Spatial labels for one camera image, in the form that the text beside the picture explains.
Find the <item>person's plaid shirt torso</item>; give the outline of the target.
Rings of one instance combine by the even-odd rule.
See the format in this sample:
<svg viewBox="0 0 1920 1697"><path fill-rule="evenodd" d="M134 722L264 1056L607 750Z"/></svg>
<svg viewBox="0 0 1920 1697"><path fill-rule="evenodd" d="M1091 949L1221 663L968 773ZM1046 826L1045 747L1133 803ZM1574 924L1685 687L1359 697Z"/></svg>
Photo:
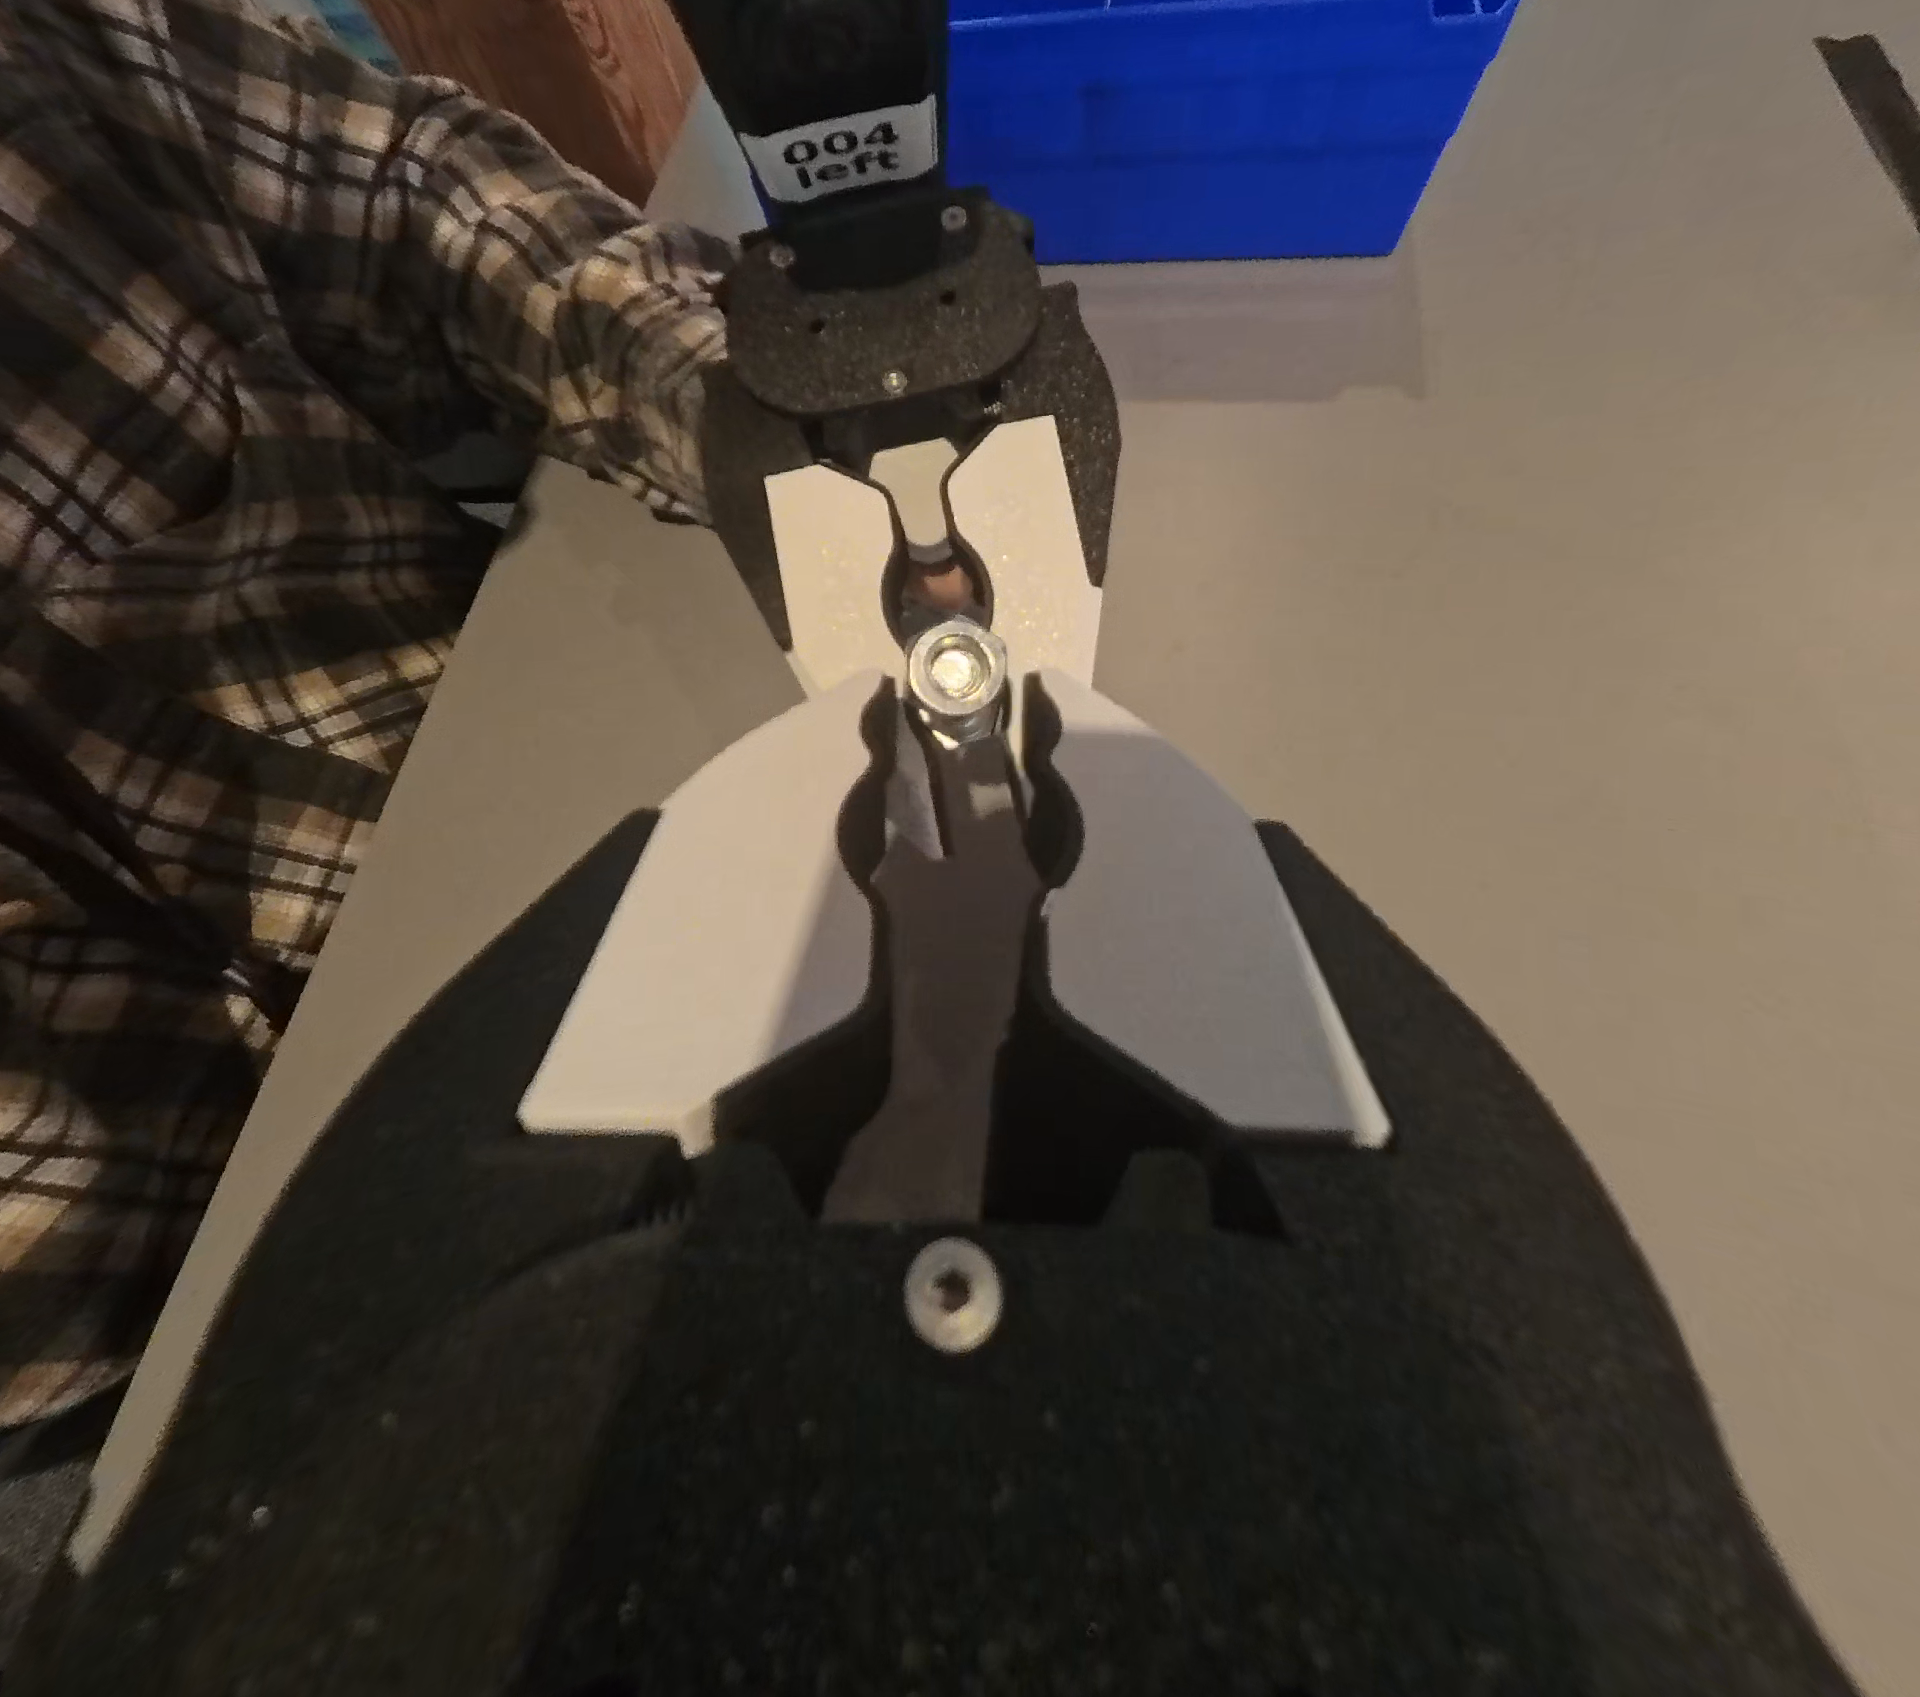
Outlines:
<svg viewBox="0 0 1920 1697"><path fill-rule="evenodd" d="M391 90L240 0L3 0L3 1434L117 1389L483 568L312 311Z"/></svg>

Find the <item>person's left forearm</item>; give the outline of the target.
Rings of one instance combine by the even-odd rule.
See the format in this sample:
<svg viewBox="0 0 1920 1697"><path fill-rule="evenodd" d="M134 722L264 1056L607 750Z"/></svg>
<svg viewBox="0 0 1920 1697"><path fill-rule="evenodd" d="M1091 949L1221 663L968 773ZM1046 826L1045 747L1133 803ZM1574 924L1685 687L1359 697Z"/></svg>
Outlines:
<svg viewBox="0 0 1920 1697"><path fill-rule="evenodd" d="M490 426L670 521L711 521L725 250L650 222L520 120L387 78L359 238L364 403L416 453Z"/></svg>

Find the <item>silver hex bolt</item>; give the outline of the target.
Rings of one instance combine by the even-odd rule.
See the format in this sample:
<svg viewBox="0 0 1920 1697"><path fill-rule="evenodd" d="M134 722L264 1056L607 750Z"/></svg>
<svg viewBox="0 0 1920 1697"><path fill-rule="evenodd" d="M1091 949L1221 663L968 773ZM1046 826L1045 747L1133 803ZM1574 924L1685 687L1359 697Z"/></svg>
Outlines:
<svg viewBox="0 0 1920 1697"><path fill-rule="evenodd" d="M903 704L949 750L998 735L1008 690L1005 644L970 619L926 627L904 653Z"/></svg>

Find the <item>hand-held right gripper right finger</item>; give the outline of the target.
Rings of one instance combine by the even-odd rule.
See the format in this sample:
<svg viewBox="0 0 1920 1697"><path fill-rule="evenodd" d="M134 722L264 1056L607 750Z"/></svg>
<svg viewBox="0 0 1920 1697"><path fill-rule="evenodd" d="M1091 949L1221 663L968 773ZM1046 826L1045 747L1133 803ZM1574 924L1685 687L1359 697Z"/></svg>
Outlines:
<svg viewBox="0 0 1920 1697"><path fill-rule="evenodd" d="M1043 990L1220 1124L1380 1149L1393 1122L1255 818L1091 683L1021 695Z"/></svg>

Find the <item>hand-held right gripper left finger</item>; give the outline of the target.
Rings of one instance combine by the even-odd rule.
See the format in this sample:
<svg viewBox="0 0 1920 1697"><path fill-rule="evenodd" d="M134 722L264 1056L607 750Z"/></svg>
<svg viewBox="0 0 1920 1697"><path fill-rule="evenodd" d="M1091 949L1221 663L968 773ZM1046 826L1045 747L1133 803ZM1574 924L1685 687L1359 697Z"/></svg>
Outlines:
<svg viewBox="0 0 1920 1697"><path fill-rule="evenodd" d="M851 1024L875 984L895 732L894 675L854 673L666 799L518 1099L524 1130L700 1156L730 1090Z"/></svg>

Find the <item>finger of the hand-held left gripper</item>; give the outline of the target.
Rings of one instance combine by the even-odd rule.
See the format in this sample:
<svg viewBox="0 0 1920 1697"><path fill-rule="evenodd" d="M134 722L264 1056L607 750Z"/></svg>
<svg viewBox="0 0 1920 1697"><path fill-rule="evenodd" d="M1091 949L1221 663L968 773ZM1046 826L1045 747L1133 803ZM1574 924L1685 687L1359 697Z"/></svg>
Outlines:
<svg viewBox="0 0 1920 1697"><path fill-rule="evenodd" d="M889 621L901 535L882 486L829 464L769 475L767 494L786 623L786 661L807 697L861 673L903 675Z"/></svg>
<svg viewBox="0 0 1920 1697"><path fill-rule="evenodd" d="M947 467L954 548L985 582L987 624L1011 675L1093 682L1102 595L1091 582L1053 414L1004 421Z"/></svg>

